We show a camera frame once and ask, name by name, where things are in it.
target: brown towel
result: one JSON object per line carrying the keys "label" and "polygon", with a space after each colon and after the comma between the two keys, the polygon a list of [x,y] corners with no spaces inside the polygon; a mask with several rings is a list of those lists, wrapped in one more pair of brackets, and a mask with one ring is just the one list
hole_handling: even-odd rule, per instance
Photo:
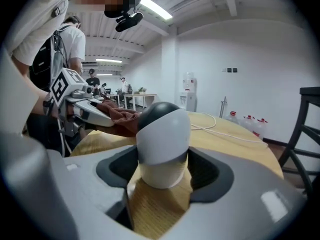
{"label": "brown towel", "polygon": [[111,99],[104,97],[102,103],[96,105],[96,108],[105,113],[115,123],[112,127],[97,126],[97,130],[124,137],[135,137],[138,132],[138,119],[140,113],[119,108]]}

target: desk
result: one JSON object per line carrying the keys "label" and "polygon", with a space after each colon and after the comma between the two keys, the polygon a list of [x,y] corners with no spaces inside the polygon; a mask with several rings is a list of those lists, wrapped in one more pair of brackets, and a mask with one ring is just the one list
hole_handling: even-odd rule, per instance
{"label": "desk", "polygon": [[[118,94],[107,94],[106,96],[107,97],[115,97],[115,96],[117,96],[118,97],[118,106],[120,106],[120,99],[119,99],[119,95]],[[99,97],[98,100],[99,101],[103,101],[104,97]]]}
{"label": "desk", "polygon": [[134,111],[136,111],[136,97],[143,97],[143,108],[145,108],[146,97],[153,97],[153,102],[156,100],[156,97],[157,97],[156,94],[125,94],[123,96],[124,96],[125,109],[128,109],[126,97],[132,97],[132,105],[133,105]]}
{"label": "desk", "polygon": [[[189,113],[191,123],[209,127],[214,120],[204,114]],[[245,128],[230,121],[216,117],[214,130],[243,139],[258,141],[259,138]],[[90,154],[104,150],[133,145],[135,138],[126,138],[94,131],[85,137],[72,152],[72,156]],[[232,156],[249,159],[263,164],[279,177],[282,170],[272,151],[265,145],[244,142],[223,135],[211,134],[203,130],[192,130],[190,146],[223,152]],[[191,175],[185,170],[181,182],[170,189],[155,189],[148,186],[140,177],[139,168],[129,184],[129,207],[134,223],[134,231],[151,239],[158,239],[170,229],[189,206]]]}

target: chair leg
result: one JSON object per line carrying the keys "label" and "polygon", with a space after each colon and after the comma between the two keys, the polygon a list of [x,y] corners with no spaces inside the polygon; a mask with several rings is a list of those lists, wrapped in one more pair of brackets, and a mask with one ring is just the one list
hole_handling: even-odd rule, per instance
{"label": "chair leg", "polygon": [[280,156],[278,162],[281,166],[281,168],[285,165],[285,163],[288,161],[290,157],[290,150],[293,150],[300,138],[301,135],[301,125],[304,125],[306,122],[307,114],[308,114],[308,108],[309,108],[309,102],[304,98],[304,96],[301,96],[301,103],[300,103],[300,110],[298,114],[298,118],[295,123],[295,127],[293,130],[293,133],[291,135],[290,141],[288,145],[286,146],[284,152]]}

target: fluorescent light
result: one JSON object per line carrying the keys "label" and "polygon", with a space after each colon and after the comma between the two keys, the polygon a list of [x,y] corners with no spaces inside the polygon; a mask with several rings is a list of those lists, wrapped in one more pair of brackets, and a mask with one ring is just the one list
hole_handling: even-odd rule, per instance
{"label": "fluorescent light", "polygon": [[121,60],[115,60],[115,59],[106,59],[106,58],[96,58],[96,62],[115,62],[115,63],[122,63]]}
{"label": "fluorescent light", "polygon": [[165,20],[169,20],[172,18],[172,15],[170,13],[168,13],[165,9],[161,8],[159,5],[157,5],[155,2],[152,2],[151,0],[141,0],[140,4],[144,5],[145,7],[148,7],[156,14],[159,14]]}

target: ceiling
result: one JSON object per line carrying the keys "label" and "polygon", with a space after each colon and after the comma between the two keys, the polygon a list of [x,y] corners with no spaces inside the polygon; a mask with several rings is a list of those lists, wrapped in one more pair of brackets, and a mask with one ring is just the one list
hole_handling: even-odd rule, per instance
{"label": "ceiling", "polygon": [[[169,27],[183,26],[183,23],[194,17],[208,13],[229,12],[236,16],[243,8],[268,8],[275,10],[296,10],[289,0],[152,0],[168,11],[173,18],[163,20],[147,7],[139,4],[137,11],[144,15],[143,20],[135,27],[121,33],[116,32],[114,18],[105,17],[103,11],[85,8],[73,4],[71,0],[67,16],[76,15],[81,20],[81,30],[86,35],[85,62],[95,62],[96,58],[122,60],[122,65],[129,64],[141,56],[155,39],[168,34]],[[112,71],[119,64],[100,63],[101,71]]]}

